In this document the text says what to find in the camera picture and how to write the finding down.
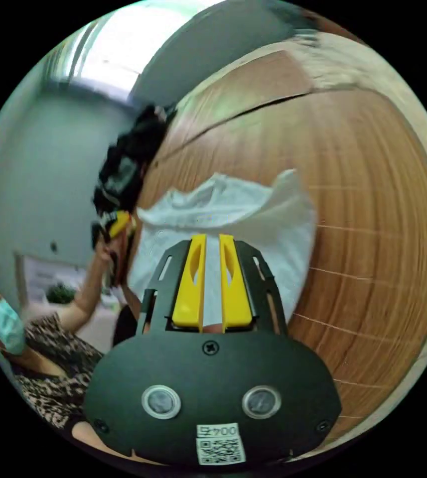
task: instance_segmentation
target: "potted plant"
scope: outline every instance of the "potted plant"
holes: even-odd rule
[[[46,298],[50,304],[70,304],[75,297],[76,290],[67,287],[61,282],[52,285],[47,289]]]

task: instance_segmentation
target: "screw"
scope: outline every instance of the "screw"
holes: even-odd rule
[[[220,350],[220,347],[215,341],[208,340],[203,344],[202,350],[206,355],[215,355]]]
[[[110,431],[107,423],[103,420],[94,420],[94,428],[101,433],[108,433]]]
[[[323,420],[316,425],[316,431],[323,433],[331,428],[331,423],[328,420]]]

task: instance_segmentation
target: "qr code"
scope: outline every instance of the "qr code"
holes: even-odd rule
[[[234,465],[245,461],[241,438],[197,438],[198,462],[201,465]]]

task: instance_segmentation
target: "face mask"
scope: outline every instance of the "face mask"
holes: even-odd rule
[[[20,355],[25,347],[24,324],[16,311],[0,300],[0,341],[6,352]]]

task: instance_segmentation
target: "white cloth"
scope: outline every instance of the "white cloth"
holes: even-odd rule
[[[258,249],[275,276],[289,321],[299,299],[314,245],[316,214],[294,170],[272,187],[214,174],[190,193],[168,191],[151,209],[138,209],[142,236],[128,285],[143,297],[169,247],[207,234],[204,325],[222,322],[218,234]]]

